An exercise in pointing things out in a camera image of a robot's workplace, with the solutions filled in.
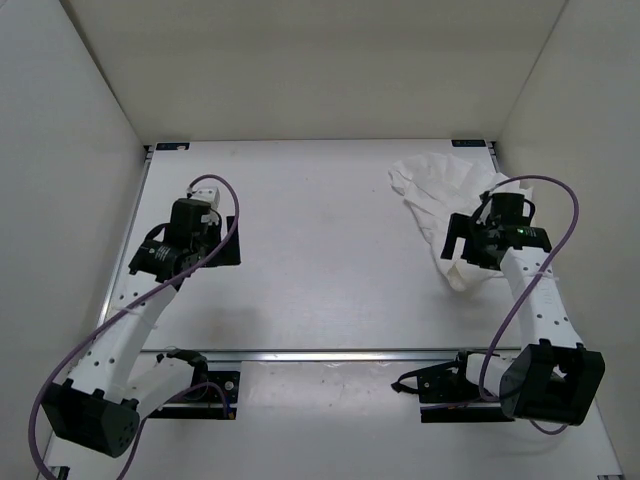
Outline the white pleated skirt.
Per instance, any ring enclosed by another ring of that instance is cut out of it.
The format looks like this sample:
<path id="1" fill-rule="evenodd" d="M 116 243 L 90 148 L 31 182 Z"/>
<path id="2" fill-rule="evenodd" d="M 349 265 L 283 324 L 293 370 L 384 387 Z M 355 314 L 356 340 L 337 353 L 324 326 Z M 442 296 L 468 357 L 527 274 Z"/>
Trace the white pleated skirt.
<path id="1" fill-rule="evenodd" d="M 449 286 L 467 292 L 501 273 L 483 270 L 461 259 L 461 249 L 451 260 L 443 260 L 450 216 L 472 214 L 480 206 L 480 195 L 507 177 L 494 168 L 453 154 L 426 152 L 398 160 L 389 169 L 391 188 L 410 208 L 418 228 L 430 246 L 437 269 Z"/>

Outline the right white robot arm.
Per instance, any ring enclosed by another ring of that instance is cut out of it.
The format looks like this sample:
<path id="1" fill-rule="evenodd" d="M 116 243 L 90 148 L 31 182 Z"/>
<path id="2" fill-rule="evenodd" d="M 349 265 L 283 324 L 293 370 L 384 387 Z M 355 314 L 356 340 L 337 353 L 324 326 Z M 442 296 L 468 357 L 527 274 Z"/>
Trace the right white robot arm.
<path id="1" fill-rule="evenodd" d="M 448 376 L 460 400 L 478 393 L 499 403 L 510 419 L 577 426 L 583 423 L 604 376 L 601 353 L 574 330 L 550 265 L 546 231 L 531 224 L 535 207 L 520 193 L 490 193 L 470 215 L 450 217 L 442 258 L 463 243 L 462 260 L 500 272 L 515 300 L 521 351 L 512 358 L 464 355 Z"/>

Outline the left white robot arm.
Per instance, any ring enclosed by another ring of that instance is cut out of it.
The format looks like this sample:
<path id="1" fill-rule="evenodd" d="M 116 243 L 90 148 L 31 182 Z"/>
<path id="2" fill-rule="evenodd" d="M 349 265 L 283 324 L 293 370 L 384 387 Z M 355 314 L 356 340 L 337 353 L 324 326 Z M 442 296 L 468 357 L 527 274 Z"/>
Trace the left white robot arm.
<path id="1" fill-rule="evenodd" d="M 205 357 L 172 349 L 146 373 L 132 377 L 136 359 L 165 308 L 179 292 L 167 285 L 206 259 L 210 268 L 240 263 L 239 234 L 233 217 L 218 211 L 220 193 L 204 187 L 176 200 L 168 222 L 151 229 L 128 265 L 114 309 L 120 320 L 86 351 L 63 383 L 52 383 L 43 408 L 57 437 L 118 458 L 140 429 L 141 421 L 172 398 L 197 398 L 208 389 Z"/>

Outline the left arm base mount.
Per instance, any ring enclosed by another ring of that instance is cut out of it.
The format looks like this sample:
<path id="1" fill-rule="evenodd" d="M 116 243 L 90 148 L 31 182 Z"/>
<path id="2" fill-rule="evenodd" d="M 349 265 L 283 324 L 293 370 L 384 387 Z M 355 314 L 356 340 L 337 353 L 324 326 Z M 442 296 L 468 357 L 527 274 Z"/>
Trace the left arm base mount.
<path id="1" fill-rule="evenodd" d="M 241 377 L 239 370 L 211 370 L 207 358 L 193 350 L 173 349 L 156 356 L 158 363 L 163 363 L 165 359 L 178 360 L 191 367 L 191 390 L 156 409 L 151 418 L 235 419 Z"/>

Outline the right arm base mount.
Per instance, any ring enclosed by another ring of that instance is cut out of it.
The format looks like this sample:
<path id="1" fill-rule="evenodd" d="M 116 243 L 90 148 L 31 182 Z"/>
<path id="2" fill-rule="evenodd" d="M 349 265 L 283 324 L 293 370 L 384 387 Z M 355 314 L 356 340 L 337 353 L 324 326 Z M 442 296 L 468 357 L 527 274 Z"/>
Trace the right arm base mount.
<path id="1" fill-rule="evenodd" d="M 476 351 L 463 350 L 453 360 L 404 373 L 391 389 L 418 397 L 422 424 L 513 422 L 499 405 L 483 400 L 478 386 L 466 378 L 472 354 Z"/>

